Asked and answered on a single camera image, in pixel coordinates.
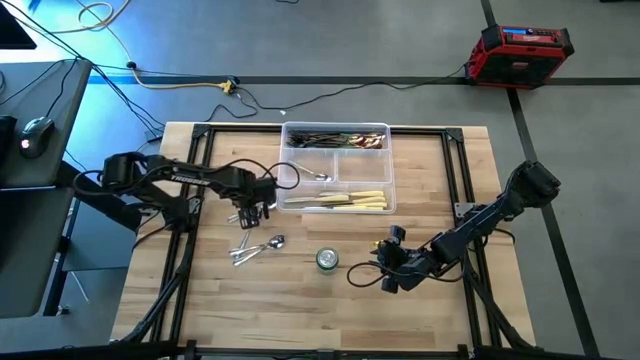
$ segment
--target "concrete floor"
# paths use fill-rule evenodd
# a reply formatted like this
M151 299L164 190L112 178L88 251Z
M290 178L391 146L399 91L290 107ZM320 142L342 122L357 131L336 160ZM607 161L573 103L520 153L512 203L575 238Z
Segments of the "concrete floor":
M502 24L567 27L576 47L557 77L638 77L640 3L597 0L493 0ZM72 0L43 2L35 17L51 28L74 24ZM113 30L144 69L196 74L413 75L454 71L485 26L473 0L264 0L132 1ZM64 37L96 63L121 66L126 57L106 32ZM59 59L43 46L0 59ZM218 103L245 109L217 89L150 91L121 88L161 121L197 121ZM334 91L335 85L247 85L264 104L283 105ZM540 160L562 181L554 207L578 285L603 355L635 358L640 336L640 291L633 262L640 256L634 191L640 166L634 121L640 87L548 86L519 91ZM232 121L218 114L217 121ZM430 85L408 92L370 87L287 112L260 112L251 122L372 121L389 124L488 126L500 178L524 160L513 115L502 89ZM88 168L114 152L135 150L145 128L106 86L90 85L68 149ZM99 144L88 147L86 144ZM152 152L154 146L145 148ZM537 342L548 350L580 353L581 347L540 213L513 225L516 251ZM123 271L81 274L91 304L68 282L64 301L79 310L64 318L0 321L0 351L101 344L108 340ZM82 324L93 324L88 333ZM41 330L29 335L18 328Z

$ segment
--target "wooden tabletop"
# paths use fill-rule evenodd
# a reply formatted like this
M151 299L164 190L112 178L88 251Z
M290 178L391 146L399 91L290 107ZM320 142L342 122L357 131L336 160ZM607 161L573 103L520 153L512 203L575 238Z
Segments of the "wooden tabletop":
M192 127L193 123L167 124L161 153L185 160ZM500 193L500 184L487 129L463 130L476 200L491 202ZM397 192L393 215L273 212L269 220L252 230L249 243L263 243L275 234L284 234L286 246L240 267L233 267L227 254L244 233L237 224L226 223L235 210L228 200L207 192L181 344L195 339L198 347L214 348L398 351L452 351L458 344L470 345L461 282L425 280L411 292L393 295L380 290L379 285L360 289L346 281L351 265L372 259L371 243L386 238L389 226L407 229L407 247L420 246L453 226L440 139L393 136L392 146ZM237 158L272 164L278 161L279 147L279 134L216 132L211 166ZM251 164L246 168L261 173ZM161 186L175 195L180 188L175 183ZM141 235L159 224L149 224ZM169 236L169 232L156 235L134 252L113 338L129 333L156 299ZM337 249L340 255L338 271L329 276L319 273L315 264L316 252L325 246ZM498 233L492 235L486 256L496 302L522 337L533 343L511 240ZM366 282L377 274L358 270L353 280ZM447 276L458 274L456 268ZM163 338L169 333L173 305L170 303L167 310ZM486 316L479 307L482 336L488 343Z

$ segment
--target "clear plastic container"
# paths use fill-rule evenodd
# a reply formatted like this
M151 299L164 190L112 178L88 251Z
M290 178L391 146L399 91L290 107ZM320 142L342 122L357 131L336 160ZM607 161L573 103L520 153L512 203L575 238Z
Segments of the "clear plastic container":
M381 149L325 149L295 148L287 144L291 131L343 132L385 134ZM396 210L395 181L391 131L386 124L287 122L282 126L280 161L294 162L316 174L328 175L326 180L300 172L300 185L293 190L278 190L278 210L298 213L362 213L392 214ZM283 186L295 184L296 174L288 166L278 167L278 182ZM313 197L321 193L350 194L382 191L386 207L382 210L323 208L320 202L288 203L288 199Z

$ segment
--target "tin can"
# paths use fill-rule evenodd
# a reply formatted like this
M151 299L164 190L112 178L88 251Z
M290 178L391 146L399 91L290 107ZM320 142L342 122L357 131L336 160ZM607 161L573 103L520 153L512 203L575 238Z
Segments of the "tin can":
M316 253L316 265L320 272L330 275L338 269L338 252L334 248L322 248Z

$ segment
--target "red portable generator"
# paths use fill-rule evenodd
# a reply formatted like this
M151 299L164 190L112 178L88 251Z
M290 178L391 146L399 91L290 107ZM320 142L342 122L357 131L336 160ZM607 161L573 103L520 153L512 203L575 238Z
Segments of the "red portable generator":
M573 54L567 29L531 29L494 25L482 37L465 65L471 85L533 89Z

